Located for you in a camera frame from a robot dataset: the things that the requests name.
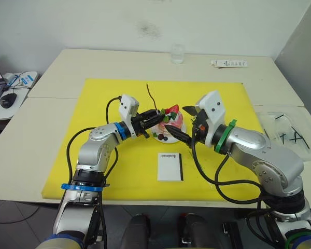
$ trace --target white sticker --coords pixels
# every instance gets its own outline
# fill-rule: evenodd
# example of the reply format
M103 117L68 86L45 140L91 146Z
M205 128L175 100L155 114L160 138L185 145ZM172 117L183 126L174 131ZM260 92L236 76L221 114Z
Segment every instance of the white sticker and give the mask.
M214 67L247 67L248 62L245 60L212 60L211 65Z

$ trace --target black mouse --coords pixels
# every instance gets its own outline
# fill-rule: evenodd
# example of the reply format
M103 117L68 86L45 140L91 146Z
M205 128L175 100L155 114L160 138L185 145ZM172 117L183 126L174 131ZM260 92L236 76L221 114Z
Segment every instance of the black mouse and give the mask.
M17 97L17 94L16 93L9 93L5 96L2 96L1 99L0 99L0 105L3 107L3 108L9 108L13 105L15 99Z

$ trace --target floor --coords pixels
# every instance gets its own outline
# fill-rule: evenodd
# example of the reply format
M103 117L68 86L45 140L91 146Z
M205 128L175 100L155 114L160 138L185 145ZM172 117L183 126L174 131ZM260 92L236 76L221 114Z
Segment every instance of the floor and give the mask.
M0 201L0 222L11 222L23 219L32 214L37 206L12 201ZM223 248L232 248L230 238L223 234L223 221L237 221L245 249L267 249L265 243L259 241L248 230L245 220L236 220L233 209L214 207L183 207L183 206L137 206L137 205L106 205L104 206L107 225L108 248L117 249L124 230L132 216L146 214L151 220L150 249L177 247L178 235L176 222L182 213L195 213L204 217L212 232L219 238ZM41 207L31 218L15 224L0 225L0 248L33 249L51 235L56 217L55 208ZM91 246L92 249L102 248L101 244Z

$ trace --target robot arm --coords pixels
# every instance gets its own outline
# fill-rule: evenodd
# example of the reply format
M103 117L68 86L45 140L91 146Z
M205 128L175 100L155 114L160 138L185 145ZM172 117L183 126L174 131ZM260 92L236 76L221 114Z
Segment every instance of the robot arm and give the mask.
M129 137L149 137L146 129L161 122L164 115L152 109L138 114L139 103L131 96L122 95L119 112L122 122L94 128L88 141L82 145L72 182L65 189L56 216L53 235L37 247L86 248L93 244L101 225L101 191L106 184L106 169L110 154Z
M214 146L220 154L228 154L258 177L264 202L273 209L268 215L268 229L273 241L282 245L297 231L311 232L311 212L304 198L300 176L304 164L293 151L271 143L260 132L235 127L236 120L224 124L225 108L217 91L202 97L195 106L183 107L195 117L197 141ZM179 129L166 126L177 139L191 146L191 138Z

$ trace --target yellow mat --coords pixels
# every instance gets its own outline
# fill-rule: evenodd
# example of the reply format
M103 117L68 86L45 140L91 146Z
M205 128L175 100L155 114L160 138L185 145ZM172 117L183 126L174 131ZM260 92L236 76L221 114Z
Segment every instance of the yellow mat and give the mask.
M181 109L182 106L193 105L203 95L214 90L219 91L224 102L226 124L232 119L237 119L236 125L239 127L262 131L241 83L87 79L70 120L65 139L43 188L43 198L60 199L62 197L64 191L61 189L61 184L68 181L67 143L77 131L106 123L105 107L110 99L121 94L128 94L139 101L139 113L153 108L146 83L149 84L159 109L168 108L174 104L180 106L189 134L191 134L192 128L191 116ZM110 122L121 121L118 108L119 101L111 104L109 108ZM79 135L70 148L73 171L79 148L87 141L88 133L87 131ZM213 148L207 148L200 143L197 144L196 150L205 173L210 178L214 178L216 168L223 159L223 155L215 153ZM118 146L118 151L119 161L107 181L110 183L110 187L105 188L103 193L106 200L223 200L215 187L199 175L190 149L182 142L163 144L152 137L146 139L144 136L140 136L124 141ZM157 155L169 152L182 154L183 182L157 181ZM112 153L107 169L114 158L115 153ZM221 181L257 180L250 170L235 163L231 158L223 167L219 179ZM221 188L229 197L239 200L254 198L258 195L258 189L247 184Z

